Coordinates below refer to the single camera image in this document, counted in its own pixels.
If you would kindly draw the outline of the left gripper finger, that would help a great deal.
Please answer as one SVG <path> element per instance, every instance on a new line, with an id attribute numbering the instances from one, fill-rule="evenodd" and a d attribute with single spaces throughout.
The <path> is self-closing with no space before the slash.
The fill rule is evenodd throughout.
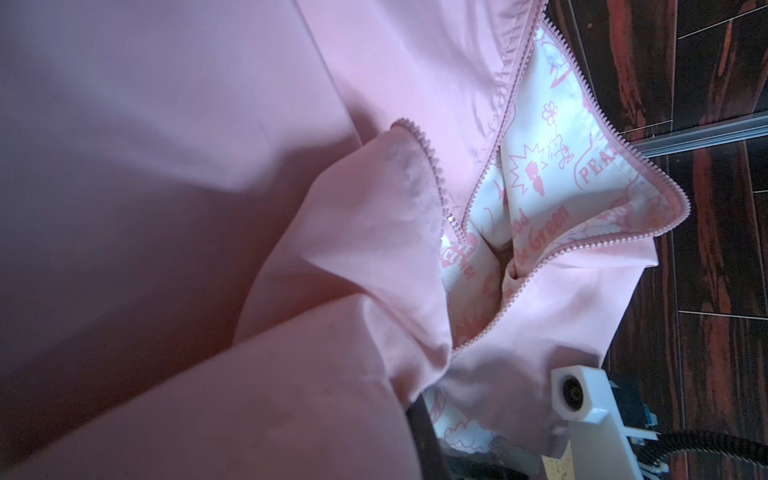
<path id="1" fill-rule="evenodd" d="M 423 396 L 406 411 L 424 480 L 450 480 L 450 471 L 442 453 Z"/>

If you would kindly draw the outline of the pink zip-up jacket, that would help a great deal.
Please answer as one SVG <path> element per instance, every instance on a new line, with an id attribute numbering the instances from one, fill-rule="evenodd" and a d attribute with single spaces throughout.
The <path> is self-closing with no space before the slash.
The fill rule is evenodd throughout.
<path id="1" fill-rule="evenodd" d="M 1 475 L 539 478 L 690 203 L 541 1 L 5 1 Z"/>

